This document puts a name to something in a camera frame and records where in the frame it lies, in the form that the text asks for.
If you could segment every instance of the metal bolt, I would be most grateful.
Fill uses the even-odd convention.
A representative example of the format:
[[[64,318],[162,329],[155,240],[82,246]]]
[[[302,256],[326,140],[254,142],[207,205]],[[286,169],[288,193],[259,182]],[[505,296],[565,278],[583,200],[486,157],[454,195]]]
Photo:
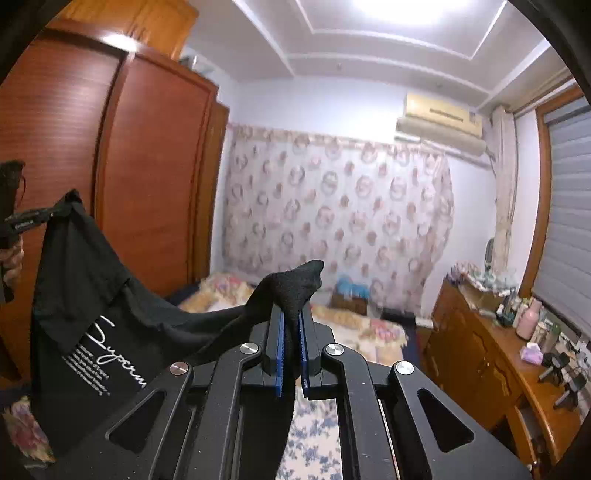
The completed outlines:
[[[244,353],[244,355],[254,355],[258,352],[258,345],[252,342],[243,343],[240,346],[240,351]]]
[[[343,348],[342,345],[339,345],[338,343],[329,343],[328,345],[326,345],[324,347],[324,351],[326,353],[328,353],[329,355],[339,356],[339,355],[343,355],[343,352],[345,351],[345,349]]]
[[[410,375],[414,372],[414,365],[411,362],[398,362],[396,364],[396,371],[401,375]]]
[[[189,366],[185,362],[175,362],[170,365],[170,373],[179,376],[184,375],[189,371]]]

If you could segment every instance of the patterned fabric wall covering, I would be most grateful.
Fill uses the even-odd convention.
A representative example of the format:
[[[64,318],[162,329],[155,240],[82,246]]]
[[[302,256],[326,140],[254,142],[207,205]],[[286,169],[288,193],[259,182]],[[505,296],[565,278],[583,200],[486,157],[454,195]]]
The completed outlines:
[[[453,224],[447,158],[420,144],[378,144],[234,128],[226,178],[225,267],[250,278],[324,260],[379,306],[419,313]]]

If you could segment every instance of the white wall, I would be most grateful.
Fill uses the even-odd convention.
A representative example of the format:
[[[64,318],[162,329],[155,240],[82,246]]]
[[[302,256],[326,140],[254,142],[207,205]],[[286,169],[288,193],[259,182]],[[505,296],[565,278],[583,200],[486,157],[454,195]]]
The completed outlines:
[[[185,55],[197,55],[199,60],[213,67],[211,73],[205,76],[218,86],[217,101],[224,104],[230,109],[229,121],[236,121],[236,113],[238,110],[238,103],[241,98],[240,85],[232,77],[230,77],[224,70],[215,65],[212,61],[201,55],[199,52],[191,47],[185,46],[180,54],[180,57]],[[226,175],[228,173],[229,162],[228,152],[232,143],[232,131],[226,131],[226,138],[222,148],[222,156],[220,161],[220,170],[217,177],[217,191],[216,201],[213,210],[213,226],[212,226],[212,249],[209,256],[209,271],[222,271],[223,258],[222,246],[217,239],[222,238],[223,225],[223,200],[225,198]]]
[[[237,123],[380,142],[394,140],[396,119],[403,114],[408,91],[402,86],[328,77],[267,80],[240,87],[238,111],[233,117]],[[495,230],[492,172],[453,157],[449,164],[456,205],[454,227],[425,285],[424,315],[431,313],[441,281],[452,265],[457,261],[483,265],[486,243]]]
[[[518,118],[515,127],[519,172],[508,268],[515,269],[515,279],[521,283],[534,238],[540,193],[540,139],[535,111]]]

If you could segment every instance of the wooden door frame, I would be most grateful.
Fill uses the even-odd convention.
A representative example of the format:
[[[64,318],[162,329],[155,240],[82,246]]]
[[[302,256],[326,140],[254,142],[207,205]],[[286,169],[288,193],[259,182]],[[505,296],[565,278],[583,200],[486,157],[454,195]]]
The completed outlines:
[[[575,100],[584,96],[583,91],[578,85],[561,93],[555,98],[543,103],[535,109],[535,116],[538,122],[538,134],[540,137],[540,194],[538,197],[538,212],[535,219],[534,238],[531,242],[530,257],[527,261],[519,296],[522,299],[531,297],[531,289],[534,286],[535,278],[538,274],[544,244],[546,242],[546,232],[548,230],[548,220],[550,218],[550,197],[552,191],[552,147],[550,145],[550,129],[544,123],[544,115],[558,110]]]

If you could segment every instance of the roller shade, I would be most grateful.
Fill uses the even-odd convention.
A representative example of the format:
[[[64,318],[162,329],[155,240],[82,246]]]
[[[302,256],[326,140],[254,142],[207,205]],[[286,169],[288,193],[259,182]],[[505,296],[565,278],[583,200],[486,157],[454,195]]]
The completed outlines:
[[[550,130],[550,218],[533,292],[591,337],[591,108],[585,98],[544,116]]]

